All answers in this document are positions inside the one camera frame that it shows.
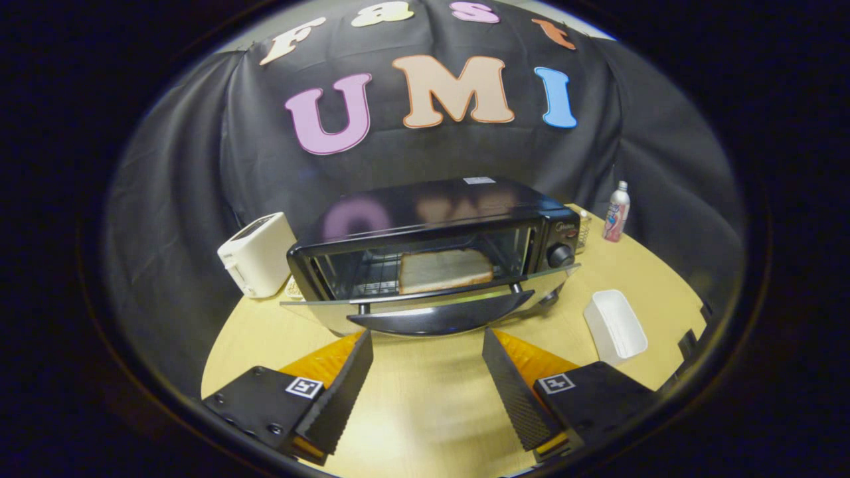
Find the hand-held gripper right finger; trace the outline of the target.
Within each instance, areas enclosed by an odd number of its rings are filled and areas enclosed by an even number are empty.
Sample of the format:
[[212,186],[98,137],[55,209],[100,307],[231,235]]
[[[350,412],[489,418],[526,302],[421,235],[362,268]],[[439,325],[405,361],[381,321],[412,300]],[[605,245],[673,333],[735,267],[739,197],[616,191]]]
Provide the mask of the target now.
[[652,408],[657,394],[604,361],[577,366],[500,330],[482,357],[514,432],[537,463],[597,447]]

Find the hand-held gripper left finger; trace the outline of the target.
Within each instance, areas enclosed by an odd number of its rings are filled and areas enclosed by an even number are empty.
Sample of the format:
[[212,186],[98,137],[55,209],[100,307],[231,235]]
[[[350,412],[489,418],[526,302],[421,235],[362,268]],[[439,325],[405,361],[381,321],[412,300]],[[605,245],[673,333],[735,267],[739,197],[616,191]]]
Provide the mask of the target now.
[[338,339],[279,370],[252,366],[203,404],[276,453],[325,465],[373,365],[373,336]]

